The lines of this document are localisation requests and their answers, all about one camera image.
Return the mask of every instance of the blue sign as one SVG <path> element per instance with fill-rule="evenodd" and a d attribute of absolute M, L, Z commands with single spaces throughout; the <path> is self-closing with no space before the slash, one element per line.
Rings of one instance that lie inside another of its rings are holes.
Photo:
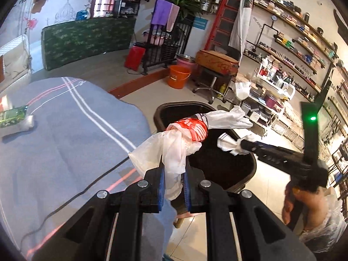
<path fill-rule="evenodd" d="M 195 17 L 194 18 L 194 25 L 193 25 L 193 27 L 205 30 L 205 28 L 207 26 L 207 23 L 208 23 L 207 19 L 202 19 L 200 17 Z"/>

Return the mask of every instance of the human hand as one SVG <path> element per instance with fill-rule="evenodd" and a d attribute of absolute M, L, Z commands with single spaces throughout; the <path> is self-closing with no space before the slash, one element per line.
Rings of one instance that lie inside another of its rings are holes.
<path fill-rule="evenodd" d="M 289 182 L 285 188 L 285 200 L 282 210 L 282 218 L 287 225 L 290 222 L 290 213 L 294 208 L 294 198 L 308 208 L 307 223 L 305 230 L 312 230 L 321 225 L 328 213 L 328 202 L 324 196 L 324 188 L 319 187 L 316 193 L 300 190 Z"/>

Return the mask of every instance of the green patterned mattress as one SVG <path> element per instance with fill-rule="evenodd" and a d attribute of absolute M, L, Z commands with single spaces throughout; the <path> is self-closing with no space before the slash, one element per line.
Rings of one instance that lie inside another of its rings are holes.
<path fill-rule="evenodd" d="M 104 52 L 124 50 L 134 32 L 133 18 L 94 18 L 65 22 L 42 30 L 46 70 Z"/>

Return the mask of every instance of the black trash bin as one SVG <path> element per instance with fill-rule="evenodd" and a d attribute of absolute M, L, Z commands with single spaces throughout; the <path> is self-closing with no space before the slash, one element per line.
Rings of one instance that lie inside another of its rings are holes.
<path fill-rule="evenodd" d="M 159 132 L 184 117 L 197 113 L 208 113 L 215 109 L 201 102 L 175 102 L 159 106 L 154 114 L 154 123 Z M 217 139 L 224 132 L 233 139 L 240 137 L 231 129 L 210 129 L 202 147 L 190 155 L 191 167 L 201 169 L 205 178 L 213 181 L 223 189 L 238 192 L 256 172 L 256 160 L 253 154 L 234 156 L 217 147 Z"/>

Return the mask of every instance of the purple towel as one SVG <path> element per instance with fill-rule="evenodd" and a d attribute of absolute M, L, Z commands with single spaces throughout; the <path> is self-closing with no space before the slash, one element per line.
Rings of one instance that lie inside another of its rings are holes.
<path fill-rule="evenodd" d="M 154 15 L 152 16 L 151 24 L 153 25 L 166 25 L 169 17 L 169 13 L 172 9 L 172 3 L 165 0 L 157 0 Z"/>

